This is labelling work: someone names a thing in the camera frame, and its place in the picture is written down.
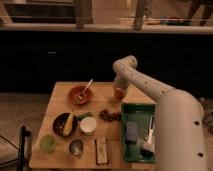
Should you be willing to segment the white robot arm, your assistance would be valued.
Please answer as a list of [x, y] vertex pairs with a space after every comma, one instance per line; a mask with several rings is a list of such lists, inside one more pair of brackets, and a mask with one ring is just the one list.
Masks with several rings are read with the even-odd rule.
[[126, 91], [132, 84], [156, 103], [156, 171], [208, 171], [200, 102], [185, 90], [139, 72], [137, 65], [132, 55], [113, 63], [114, 90]]

